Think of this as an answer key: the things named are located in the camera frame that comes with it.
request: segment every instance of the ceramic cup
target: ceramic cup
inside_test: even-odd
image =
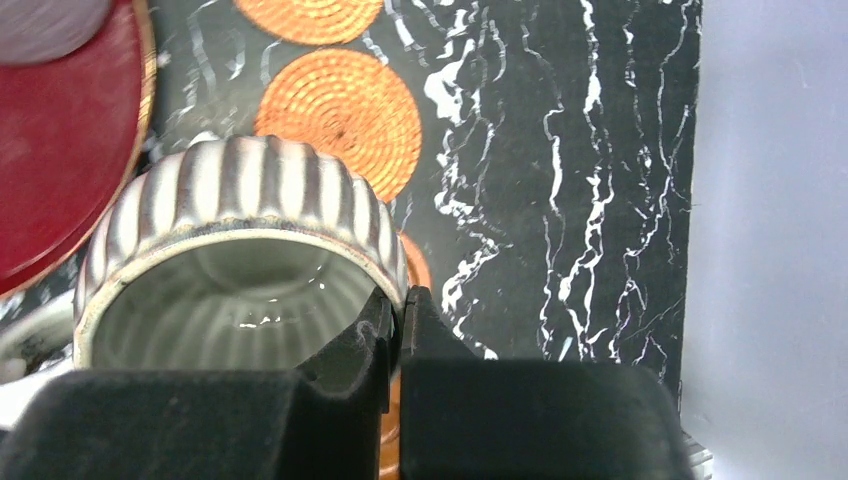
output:
[[[199,142],[130,183],[98,225],[74,365],[293,368],[375,287],[400,321],[406,255],[363,178],[276,137]]]

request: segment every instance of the red round tray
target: red round tray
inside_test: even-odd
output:
[[[115,0],[74,53],[0,67],[0,298],[38,281],[91,234],[133,173],[155,77],[144,0]]]

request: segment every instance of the marble pattern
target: marble pattern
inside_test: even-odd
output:
[[[228,0],[152,4],[150,161],[252,133],[271,78],[311,50]],[[422,156],[390,207],[479,355],[639,364],[677,393],[700,15],[700,0],[386,0],[348,45],[416,97]]]

